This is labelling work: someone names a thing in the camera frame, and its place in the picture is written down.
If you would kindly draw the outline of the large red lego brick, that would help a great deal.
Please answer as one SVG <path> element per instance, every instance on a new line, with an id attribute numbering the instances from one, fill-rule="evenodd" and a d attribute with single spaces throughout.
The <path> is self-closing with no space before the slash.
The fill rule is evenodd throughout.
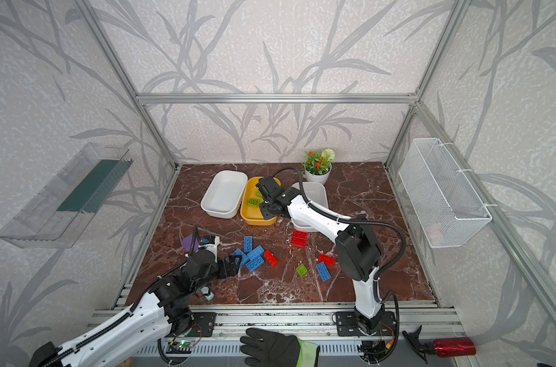
<path id="1" fill-rule="evenodd" d="M 293 247 L 305 249 L 308 245 L 308 233 L 294 230 L 291 236 L 290 244 Z"/>

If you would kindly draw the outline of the small green lego square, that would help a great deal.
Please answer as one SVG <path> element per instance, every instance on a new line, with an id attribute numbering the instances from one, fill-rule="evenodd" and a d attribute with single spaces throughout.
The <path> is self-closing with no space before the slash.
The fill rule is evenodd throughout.
<path id="1" fill-rule="evenodd" d="M 308 270 L 307 270 L 307 268 L 306 268 L 304 265 L 298 266 L 298 267 L 296 268 L 296 271 L 297 271 L 297 274 L 298 274 L 300 277 L 304 277 L 305 275 L 308 274 Z"/>

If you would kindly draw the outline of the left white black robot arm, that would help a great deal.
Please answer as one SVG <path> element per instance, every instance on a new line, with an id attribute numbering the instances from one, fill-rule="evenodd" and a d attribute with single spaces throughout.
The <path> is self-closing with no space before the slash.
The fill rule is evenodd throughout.
<path id="1" fill-rule="evenodd" d="M 133 304 L 58 347 L 44 344 L 29 364 L 116 366 L 155 340 L 186 332 L 194 324 L 189 308 L 193 296 L 210 298 L 212 281 L 231 278 L 241 268 L 241 254 L 218 258 L 219 244 L 219 237 L 200 238 L 194 231 L 186 259 L 147 286 Z"/>

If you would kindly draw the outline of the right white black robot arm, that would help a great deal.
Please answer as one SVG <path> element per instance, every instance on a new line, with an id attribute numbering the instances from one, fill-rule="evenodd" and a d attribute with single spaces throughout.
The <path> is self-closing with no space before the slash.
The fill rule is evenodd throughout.
<path id="1" fill-rule="evenodd" d="M 301 181 L 297 188 L 284 187 L 277 183 L 276 175 L 262 177 L 256 184 L 263 199 L 260 212 L 264 220 L 284 217 L 303 222 L 335 244 L 339 266 L 353 280 L 358 327 L 363 334 L 373 335 L 385 312 L 385 301 L 380 296 L 380 275 L 405 254 L 405 234 L 393 224 L 360 217 L 354 219 L 329 210 L 309 199 Z M 383 249 L 374 232 L 375 226 L 392 230 L 400 239 L 400 250 L 384 265 L 381 263 Z"/>

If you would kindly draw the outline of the teal toy spatula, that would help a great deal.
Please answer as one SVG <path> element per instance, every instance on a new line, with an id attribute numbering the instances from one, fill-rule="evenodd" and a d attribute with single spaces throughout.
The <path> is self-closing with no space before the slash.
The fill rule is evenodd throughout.
<path id="1" fill-rule="evenodd" d="M 205 286 L 205 287 L 203 287 L 203 288 L 201 289 L 201 293 L 202 293 L 202 296 L 203 296 L 207 301 L 211 301 L 211 300 L 215 297 L 215 295 L 214 295 L 214 293 L 212 292 L 212 290 L 210 289 L 210 287 L 207 287 L 207 286 Z"/>

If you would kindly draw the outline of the purple pink toy spatula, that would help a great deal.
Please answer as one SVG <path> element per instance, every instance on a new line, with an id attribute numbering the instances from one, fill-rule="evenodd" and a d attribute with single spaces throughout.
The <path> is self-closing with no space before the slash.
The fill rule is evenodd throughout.
<path id="1" fill-rule="evenodd" d="M 199 236 L 188 235 L 181 241 L 182 248 L 187 254 L 198 252 L 201 245 Z"/>

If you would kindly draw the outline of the yellow rectangular bin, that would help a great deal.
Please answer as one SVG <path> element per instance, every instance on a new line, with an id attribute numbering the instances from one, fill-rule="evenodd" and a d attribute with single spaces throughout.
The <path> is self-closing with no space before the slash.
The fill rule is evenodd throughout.
<path id="1" fill-rule="evenodd" d="M 276 217 L 272 218 L 271 220 L 265 220 L 260 211 L 260 206 L 247 205 L 247 201 L 250 198 L 258 199 L 261 201 L 261 203 L 263 202 L 263 196 L 256 186 L 259 183 L 260 179 L 262 179 L 262 177 L 252 177 L 248 180 L 244 190 L 240 214 L 248 225 L 271 226 L 276 222 Z"/>

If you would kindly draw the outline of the right white rectangular bin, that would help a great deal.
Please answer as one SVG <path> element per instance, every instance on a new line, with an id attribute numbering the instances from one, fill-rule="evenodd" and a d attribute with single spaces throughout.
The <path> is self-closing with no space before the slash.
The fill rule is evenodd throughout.
<path id="1" fill-rule="evenodd" d="M 308 199 L 310 199 L 313 203 L 328 209 L 328 197 L 323 184 L 317 182 L 303 182 L 303 187 Z M 307 233 L 316 232 L 313 227 L 302 221 L 292 220 L 292 223 L 294 230 L 296 231 Z"/>

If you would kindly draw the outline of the white rectangular bin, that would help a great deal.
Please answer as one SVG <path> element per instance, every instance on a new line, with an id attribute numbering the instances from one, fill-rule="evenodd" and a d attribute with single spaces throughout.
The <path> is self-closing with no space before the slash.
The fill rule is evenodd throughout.
<path id="1" fill-rule="evenodd" d="M 220 171 L 201 200 L 201 209 L 210 217 L 231 219 L 237 215 L 248 177 L 239 171 Z"/>
<path id="2" fill-rule="evenodd" d="M 323 184 L 317 182 L 303 182 L 303 187 L 308 199 L 310 199 L 313 203 L 328 209 L 328 197 Z M 313 227 L 302 221 L 292 220 L 292 223 L 294 230 L 296 231 L 307 233 L 316 232 Z"/>

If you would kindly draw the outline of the large blue lego plate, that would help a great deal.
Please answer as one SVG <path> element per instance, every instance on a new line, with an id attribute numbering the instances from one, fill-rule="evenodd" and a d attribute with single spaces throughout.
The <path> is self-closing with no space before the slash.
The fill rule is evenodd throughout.
<path id="1" fill-rule="evenodd" d="M 234 257 L 235 264 L 239 265 L 241 268 L 250 261 L 248 255 L 240 249 L 236 249 L 231 255 Z"/>

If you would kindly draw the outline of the blue lego brick upright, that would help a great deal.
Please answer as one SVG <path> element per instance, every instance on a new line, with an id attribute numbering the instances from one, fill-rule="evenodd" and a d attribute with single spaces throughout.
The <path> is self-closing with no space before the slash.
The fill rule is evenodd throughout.
<path id="1" fill-rule="evenodd" d="M 244 252 L 248 254 L 253 250 L 253 237 L 251 235 L 244 237 Z"/>

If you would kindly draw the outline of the left white rectangular bin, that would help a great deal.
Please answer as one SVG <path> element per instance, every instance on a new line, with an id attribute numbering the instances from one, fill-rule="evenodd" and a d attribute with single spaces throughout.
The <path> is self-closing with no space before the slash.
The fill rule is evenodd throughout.
<path id="1" fill-rule="evenodd" d="M 220 171 L 201 200 L 201 209 L 210 217 L 231 219 L 237 215 L 248 177 L 239 171 Z"/>

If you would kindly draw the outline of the potted artificial flower plant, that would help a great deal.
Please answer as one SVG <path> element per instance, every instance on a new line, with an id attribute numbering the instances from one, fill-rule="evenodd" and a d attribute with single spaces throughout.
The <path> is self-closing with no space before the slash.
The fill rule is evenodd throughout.
<path id="1" fill-rule="evenodd" d="M 321 151 L 307 151 L 303 163 L 308 181 L 325 184 L 331 173 L 335 152 L 330 148 Z"/>

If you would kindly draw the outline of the blue lego brick middle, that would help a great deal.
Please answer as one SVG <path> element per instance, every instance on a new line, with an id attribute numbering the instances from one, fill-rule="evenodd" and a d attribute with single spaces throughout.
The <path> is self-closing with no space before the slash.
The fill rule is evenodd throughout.
<path id="1" fill-rule="evenodd" d="M 250 272 L 254 272 L 264 264 L 264 252 L 265 250 L 262 246 L 257 246 L 251 252 L 247 253 L 247 258 L 249 259 L 249 261 L 246 264 L 246 267 Z"/>

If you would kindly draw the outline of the red lego brick left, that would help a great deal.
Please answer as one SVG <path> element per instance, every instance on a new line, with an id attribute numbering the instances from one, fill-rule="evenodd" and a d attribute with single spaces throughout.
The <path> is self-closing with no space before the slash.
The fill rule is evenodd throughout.
<path id="1" fill-rule="evenodd" d="M 276 259 L 276 257 L 273 255 L 272 252 L 270 252 L 269 250 L 266 250 L 263 254 L 265 260 L 270 264 L 271 267 L 276 267 L 278 264 L 278 260 Z"/>

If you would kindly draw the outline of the red lego brick lower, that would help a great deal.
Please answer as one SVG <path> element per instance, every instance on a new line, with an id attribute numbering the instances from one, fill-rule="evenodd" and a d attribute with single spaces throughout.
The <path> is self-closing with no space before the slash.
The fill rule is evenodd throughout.
<path id="1" fill-rule="evenodd" d="M 334 267 L 336 264 L 336 259 L 329 255 L 320 254 L 318 257 L 318 263 L 323 263 L 325 266 L 328 267 Z"/>

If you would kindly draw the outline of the blue lego brick right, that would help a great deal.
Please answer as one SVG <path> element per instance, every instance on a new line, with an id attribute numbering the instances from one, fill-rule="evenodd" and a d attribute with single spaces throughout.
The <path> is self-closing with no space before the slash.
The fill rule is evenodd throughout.
<path id="1" fill-rule="evenodd" d="M 331 280 L 331 274 L 325 263 L 319 262 L 316 264 L 316 269 L 319 273 L 319 277 L 323 282 Z"/>

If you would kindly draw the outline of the black work glove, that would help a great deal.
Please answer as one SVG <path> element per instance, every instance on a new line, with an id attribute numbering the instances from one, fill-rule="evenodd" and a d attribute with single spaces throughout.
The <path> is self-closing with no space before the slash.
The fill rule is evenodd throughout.
<path id="1" fill-rule="evenodd" d="M 314 367 L 318 365 L 320 346 L 294 335 L 248 328 L 240 338 L 244 362 L 252 367 Z"/>

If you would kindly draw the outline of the black clamp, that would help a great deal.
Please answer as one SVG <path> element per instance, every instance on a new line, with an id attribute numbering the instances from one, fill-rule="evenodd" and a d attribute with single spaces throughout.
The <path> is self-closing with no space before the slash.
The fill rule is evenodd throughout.
<path id="1" fill-rule="evenodd" d="M 421 342 L 420 334 L 422 332 L 422 326 L 419 326 L 415 331 L 409 333 L 403 330 L 402 334 L 404 339 L 409 343 L 412 350 L 416 355 L 425 363 L 428 364 L 427 356 L 435 355 L 435 347 L 432 342 Z"/>

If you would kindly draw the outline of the red metal bottle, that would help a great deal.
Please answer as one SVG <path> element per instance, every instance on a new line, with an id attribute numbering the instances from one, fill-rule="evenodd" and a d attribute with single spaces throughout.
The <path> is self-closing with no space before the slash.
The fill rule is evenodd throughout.
<path id="1" fill-rule="evenodd" d="M 440 358 L 475 356 L 477 349 L 473 341 L 468 337 L 450 339 L 435 339 L 432 342 L 435 356 Z"/>

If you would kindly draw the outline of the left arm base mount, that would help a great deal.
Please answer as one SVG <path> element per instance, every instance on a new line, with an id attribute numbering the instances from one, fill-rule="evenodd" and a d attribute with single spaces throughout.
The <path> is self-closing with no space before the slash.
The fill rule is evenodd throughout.
<path id="1" fill-rule="evenodd" d="M 178 337 L 211 337 L 216 316 L 215 312 L 190 312 L 172 324 L 171 333 Z"/>

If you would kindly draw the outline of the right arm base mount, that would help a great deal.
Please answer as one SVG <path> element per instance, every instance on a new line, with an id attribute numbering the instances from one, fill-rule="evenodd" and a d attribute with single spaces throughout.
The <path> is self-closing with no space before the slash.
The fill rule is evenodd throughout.
<path id="1" fill-rule="evenodd" d="M 366 319 L 355 311 L 339 311 L 333 314 L 338 336 L 382 336 L 396 335 L 397 320 L 393 311 L 380 310 L 372 319 Z"/>

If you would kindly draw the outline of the clear plastic wall shelf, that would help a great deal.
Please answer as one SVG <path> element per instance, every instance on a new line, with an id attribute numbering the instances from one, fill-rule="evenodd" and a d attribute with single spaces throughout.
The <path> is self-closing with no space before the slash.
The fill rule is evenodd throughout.
<path id="1" fill-rule="evenodd" d="M 69 249 L 134 163 L 127 148 L 88 143 L 0 231 L 21 249 Z"/>

